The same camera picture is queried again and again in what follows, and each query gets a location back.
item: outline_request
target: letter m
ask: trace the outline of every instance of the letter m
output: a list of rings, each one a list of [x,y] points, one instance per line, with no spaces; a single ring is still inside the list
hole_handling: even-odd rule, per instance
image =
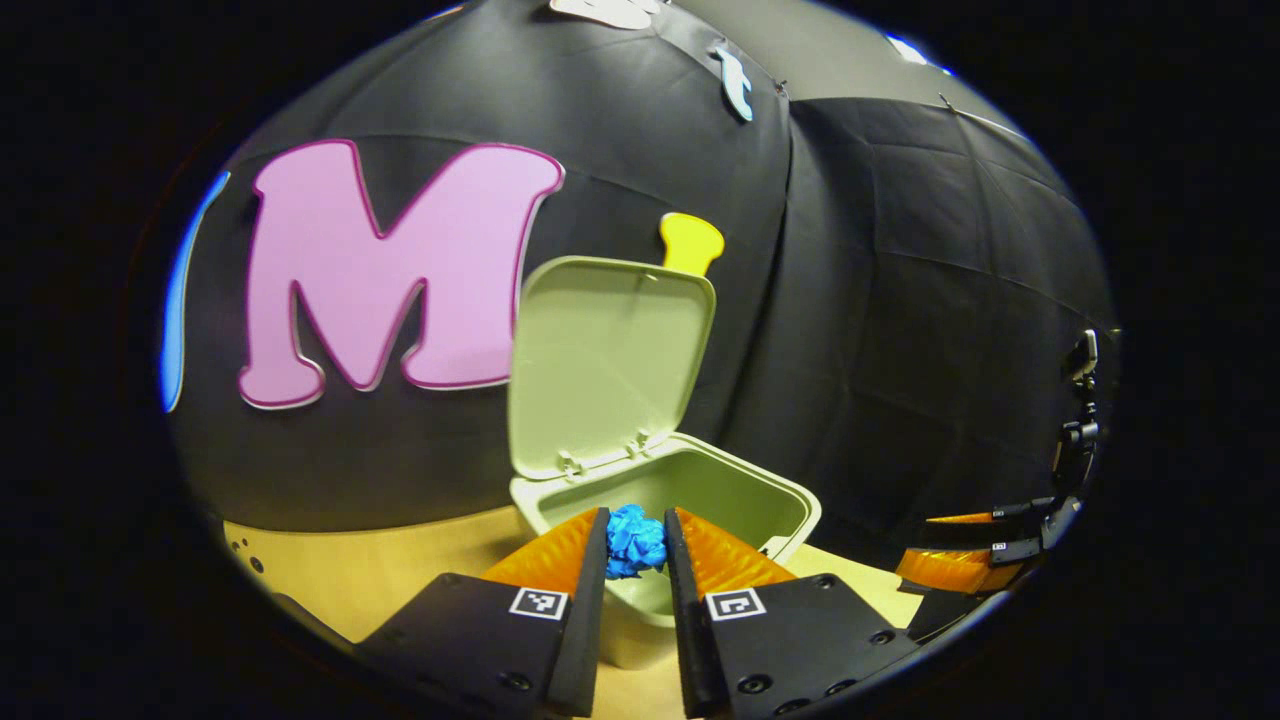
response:
[[[352,387],[372,391],[408,309],[421,293],[417,343],[404,378],[436,389],[500,383],[525,242],[559,163],[524,147],[463,150],[381,232],[348,141],[291,150],[259,173],[261,199],[248,263],[246,402],[296,407],[325,377],[298,347],[298,301]]]

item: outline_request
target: light green trash bin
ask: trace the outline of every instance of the light green trash bin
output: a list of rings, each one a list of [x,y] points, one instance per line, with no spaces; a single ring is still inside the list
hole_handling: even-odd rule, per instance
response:
[[[681,506],[787,559],[822,514],[791,480],[675,432],[716,315],[707,278],[600,258],[552,260],[521,296],[508,387],[511,496],[543,534],[590,507]],[[605,583],[603,659],[640,669],[676,650],[671,583]]]

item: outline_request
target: blue crumpled paper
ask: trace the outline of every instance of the blue crumpled paper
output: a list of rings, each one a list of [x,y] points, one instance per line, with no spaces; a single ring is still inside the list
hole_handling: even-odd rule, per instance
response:
[[[639,505],[623,505],[609,512],[605,528],[609,541],[609,562],[604,578],[639,578],[640,570],[662,570],[667,562],[667,538],[662,523],[644,516]]]

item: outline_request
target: wooden table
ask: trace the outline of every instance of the wooden table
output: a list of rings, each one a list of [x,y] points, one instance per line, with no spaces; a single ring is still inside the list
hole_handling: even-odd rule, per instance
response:
[[[385,530],[282,533],[225,523],[228,544],[265,589],[284,593],[339,635],[361,642],[440,573],[480,575],[521,547],[527,536],[515,506]],[[832,573],[905,628],[920,597],[897,592],[899,578],[801,546],[787,569],[799,577]],[[680,670],[672,652],[650,667],[621,670],[602,662],[593,717],[682,719]]]

